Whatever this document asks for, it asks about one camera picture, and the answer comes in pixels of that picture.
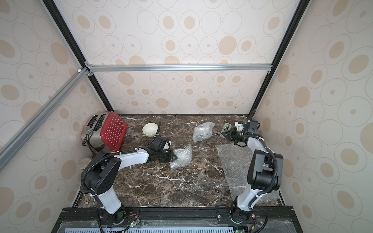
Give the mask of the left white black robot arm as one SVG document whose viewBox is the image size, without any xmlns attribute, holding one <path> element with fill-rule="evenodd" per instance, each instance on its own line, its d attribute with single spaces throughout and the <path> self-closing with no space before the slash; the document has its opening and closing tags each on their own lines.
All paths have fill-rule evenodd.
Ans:
<svg viewBox="0 0 373 233">
<path fill-rule="evenodd" d="M 101 150 L 83 170 L 81 188 L 91 194 L 102 209 L 113 215 L 122 207 L 113 187 L 119 170 L 152 161 L 168 163 L 177 159 L 171 149 L 139 148 L 125 153 Z"/>
</svg>

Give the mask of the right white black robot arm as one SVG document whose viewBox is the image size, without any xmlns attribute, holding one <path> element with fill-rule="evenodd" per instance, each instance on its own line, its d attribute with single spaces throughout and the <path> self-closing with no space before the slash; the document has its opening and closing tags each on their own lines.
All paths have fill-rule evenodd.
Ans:
<svg viewBox="0 0 373 233">
<path fill-rule="evenodd" d="M 244 216 L 251 216 L 261 198 L 280 188 L 284 159 L 274 153 L 258 134 L 238 132 L 234 128 L 221 135 L 237 146 L 244 143 L 244 147 L 253 152 L 247 174 L 248 184 L 231 206 L 231 218 L 240 221 Z"/>
</svg>

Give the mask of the white green small device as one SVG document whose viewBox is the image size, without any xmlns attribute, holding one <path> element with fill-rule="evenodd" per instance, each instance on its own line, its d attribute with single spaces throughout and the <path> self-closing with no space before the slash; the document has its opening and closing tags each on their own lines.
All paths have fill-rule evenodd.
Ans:
<svg viewBox="0 0 373 233">
<path fill-rule="evenodd" d="M 225 123 L 224 126 L 223 126 L 222 131 L 223 132 L 229 131 L 231 128 L 232 128 L 232 125 L 230 123 Z"/>
</svg>

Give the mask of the plain cream bowl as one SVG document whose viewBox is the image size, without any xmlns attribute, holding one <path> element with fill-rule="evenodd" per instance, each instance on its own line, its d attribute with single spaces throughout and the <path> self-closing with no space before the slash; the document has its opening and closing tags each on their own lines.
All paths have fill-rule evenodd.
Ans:
<svg viewBox="0 0 373 233">
<path fill-rule="evenodd" d="M 143 126 L 142 132 L 147 136 L 147 137 L 155 137 L 158 132 L 158 125 L 155 123 L 147 123 Z"/>
</svg>

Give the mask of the red silver toaster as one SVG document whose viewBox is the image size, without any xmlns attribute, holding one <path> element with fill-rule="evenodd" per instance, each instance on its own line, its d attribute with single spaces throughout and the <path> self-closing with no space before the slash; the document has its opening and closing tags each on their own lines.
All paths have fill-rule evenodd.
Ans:
<svg viewBox="0 0 373 233">
<path fill-rule="evenodd" d="M 82 145 L 94 154 L 101 150 L 116 152 L 126 136 L 128 124 L 115 112 L 92 115 L 81 133 Z"/>
</svg>

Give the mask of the upper glass jar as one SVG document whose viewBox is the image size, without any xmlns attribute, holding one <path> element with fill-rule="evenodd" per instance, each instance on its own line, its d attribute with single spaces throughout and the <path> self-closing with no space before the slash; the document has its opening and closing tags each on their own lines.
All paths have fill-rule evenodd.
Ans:
<svg viewBox="0 0 373 233">
<path fill-rule="evenodd" d="M 78 162 L 77 168 L 79 170 L 84 170 L 91 162 L 91 158 L 83 158 Z"/>
</svg>

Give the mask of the horizontal aluminium frame bar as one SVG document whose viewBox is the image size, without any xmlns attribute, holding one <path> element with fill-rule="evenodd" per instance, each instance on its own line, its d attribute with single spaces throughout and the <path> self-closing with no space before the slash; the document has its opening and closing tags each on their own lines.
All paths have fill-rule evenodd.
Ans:
<svg viewBox="0 0 373 233">
<path fill-rule="evenodd" d="M 146 72 L 146 71 L 270 71 L 271 64 L 188 64 L 188 65 L 89 65 L 93 72 Z"/>
</svg>

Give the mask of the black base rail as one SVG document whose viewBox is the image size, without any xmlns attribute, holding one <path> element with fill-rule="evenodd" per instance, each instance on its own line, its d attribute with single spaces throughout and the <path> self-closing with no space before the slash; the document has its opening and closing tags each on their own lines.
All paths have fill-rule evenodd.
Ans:
<svg viewBox="0 0 373 233">
<path fill-rule="evenodd" d="M 97 208 L 65 208 L 54 233 L 301 233 L 292 207 L 252 212 L 217 207 L 125 208 L 118 224 Z"/>
</svg>

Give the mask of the diagonal aluminium frame bar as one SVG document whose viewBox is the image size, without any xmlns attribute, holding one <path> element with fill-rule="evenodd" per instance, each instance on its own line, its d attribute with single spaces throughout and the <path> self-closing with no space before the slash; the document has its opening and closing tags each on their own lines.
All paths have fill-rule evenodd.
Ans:
<svg viewBox="0 0 373 233">
<path fill-rule="evenodd" d="M 30 119 L 20 131 L 8 141 L 1 150 L 1 170 L 3 170 L 12 158 L 19 152 L 31 136 L 55 111 L 61 102 L 70 94 L 83 77 L 88 75 L 88 68 L 82 68 L 79 72 L 64 84 L 54 96 Z"/>
</svg>

